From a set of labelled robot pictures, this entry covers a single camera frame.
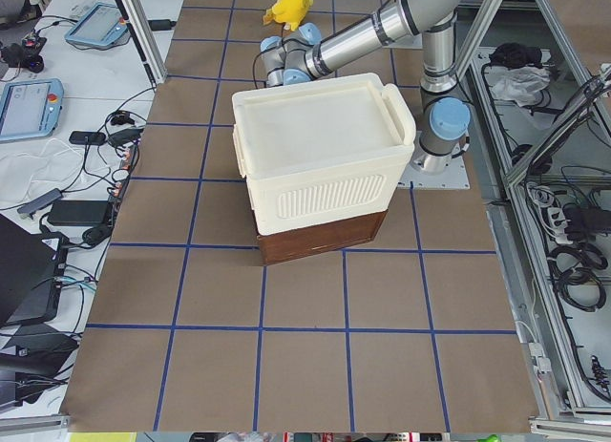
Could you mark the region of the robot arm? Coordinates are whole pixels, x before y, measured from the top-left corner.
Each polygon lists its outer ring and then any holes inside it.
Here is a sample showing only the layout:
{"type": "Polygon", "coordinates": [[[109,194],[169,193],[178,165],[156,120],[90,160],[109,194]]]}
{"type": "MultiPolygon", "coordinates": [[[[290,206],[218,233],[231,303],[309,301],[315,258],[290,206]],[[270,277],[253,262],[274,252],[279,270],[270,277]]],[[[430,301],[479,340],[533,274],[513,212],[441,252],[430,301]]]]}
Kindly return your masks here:
{"type": "Polygon", "coordinates": [[[323,38],[313,24],[263,41],[262,129],[248,146],[251,175],[301,173],[364,162],[405,167],[414,151],[414,119],[398,89],[367,73],[332,73],[405,36],[451,33],[459,0],[394,0],[323,38]]]}

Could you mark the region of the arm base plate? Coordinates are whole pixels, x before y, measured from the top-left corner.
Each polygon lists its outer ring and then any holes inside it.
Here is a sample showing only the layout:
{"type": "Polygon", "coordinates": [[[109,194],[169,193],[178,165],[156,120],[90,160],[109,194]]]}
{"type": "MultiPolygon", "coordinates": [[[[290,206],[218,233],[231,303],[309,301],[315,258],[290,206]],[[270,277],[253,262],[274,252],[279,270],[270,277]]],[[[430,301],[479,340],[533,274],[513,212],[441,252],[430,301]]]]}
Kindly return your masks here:
{"type": "Polygon", "coordinates": [[[410,163],[401,175],[397,187],[419,190],[469,190],[470,182],[464,156],[470,147],[466,133],[453,151],[442,157],[427,153],[420,145],[422,131],[416,132],[415,149],[410,163]]]}

